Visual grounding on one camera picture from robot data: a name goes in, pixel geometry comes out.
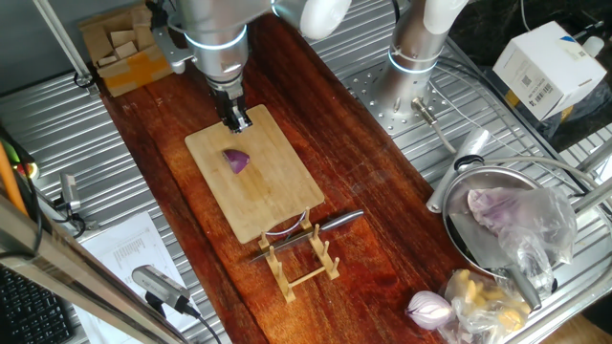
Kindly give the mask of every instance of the white box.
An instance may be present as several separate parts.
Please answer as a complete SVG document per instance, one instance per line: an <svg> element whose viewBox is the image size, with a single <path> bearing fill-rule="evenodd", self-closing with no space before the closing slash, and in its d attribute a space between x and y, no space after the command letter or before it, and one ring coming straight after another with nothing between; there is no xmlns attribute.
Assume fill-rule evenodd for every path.
<svg viewBox="0 0 612 344"><path fill-rule="evenodd" d="M556 22L513 38L493 71L539 120L581 101L606 73Z"/></svg>

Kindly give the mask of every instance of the purple onion piece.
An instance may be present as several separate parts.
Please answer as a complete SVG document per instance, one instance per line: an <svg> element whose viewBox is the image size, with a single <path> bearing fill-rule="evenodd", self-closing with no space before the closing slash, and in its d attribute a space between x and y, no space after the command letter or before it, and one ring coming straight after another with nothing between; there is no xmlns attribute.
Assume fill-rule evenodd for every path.
<svg viewBox="0 0 612 344"><path fill-rule="evenodd" d="M431 291L419 291L412 296L405 314L426 330L435 330L454 316L447 300Z"/></svg>
<svg viewBox="0 0 612 344"><path fill-rule="evenodd" d="M240 173L251 160L248 154L235 149L223 151L223 158L229 163L229 167L234 174Z"/></svg>

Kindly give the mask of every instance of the cutting board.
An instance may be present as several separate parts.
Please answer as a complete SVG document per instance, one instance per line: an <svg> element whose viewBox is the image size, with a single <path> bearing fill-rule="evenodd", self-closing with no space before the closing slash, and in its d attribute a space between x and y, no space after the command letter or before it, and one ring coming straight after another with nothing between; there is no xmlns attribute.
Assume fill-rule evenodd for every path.
<svg viewBox="0 0 612 344"><path fill-rule="evenodd" d="M306 166L264 105L247 115L252 126L233 134L217 123L185 138L191 156L241 244L323 203ZM222 152L236 149L251 161L234 174Z"/></svg>

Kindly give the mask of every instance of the knife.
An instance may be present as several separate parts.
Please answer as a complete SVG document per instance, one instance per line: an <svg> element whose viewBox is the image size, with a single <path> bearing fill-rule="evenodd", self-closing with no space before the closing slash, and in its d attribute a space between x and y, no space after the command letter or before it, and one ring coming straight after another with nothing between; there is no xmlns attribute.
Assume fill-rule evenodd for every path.
<svg viewBox="0 0 612 344"><path fill-rule="evenodd" d="M482 269L505 269L532 311L542 307L534 285L499 245L497 238L468 214L449 214L461 239Z"/></svg>
<svg viewBox="0 0 612 344"><path fill-rule="evenodd" d="M321 226L318 229L318 232L324 232L330 229L334 229L338 226L342 226L345 224L350 223L351 221L357 220L360 216L363 215L363 210L356 210L353 212L350 212L348 214L344 214L330 222L328 222L327 224ZM278 246L273 245L274 246L274 252L278 252L281 251L283 249L289 248L289 247L293 247L299 243L301 243L302 241L306 240L309 238L309 235L312 233L312 230L308 230L308 231L302 231L299 234L297 234L292 240L287 241L285 243L282 243ZM254 261L260 260L266 256L268 256L270 253L268 251L263 252L261 254L259 254L258 256L256 256L255 258L253 258L249 263L252 263Z"/></svg>

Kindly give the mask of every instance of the wooden table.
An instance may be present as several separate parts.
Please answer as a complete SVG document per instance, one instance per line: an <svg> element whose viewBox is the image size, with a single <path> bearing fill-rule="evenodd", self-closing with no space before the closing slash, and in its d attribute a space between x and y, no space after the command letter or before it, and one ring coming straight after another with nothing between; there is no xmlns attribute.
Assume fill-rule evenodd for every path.
<svg viewBox="0 0 612 344"><path fill-rule="evenodd" d="M265 104L325 194L313 223L363 209L363 218L321 235L340 277L307 281L286 304L265 261L248 264L184 139L219 121L204 76L193 68L102 99L186 257L236 343L432 343L404 309L419 290L438 291L465 261L432 190L372 116L297 32L273 16L250 25L249 107ZM308 244L278 254L290 280L319 267Z"/></svg>

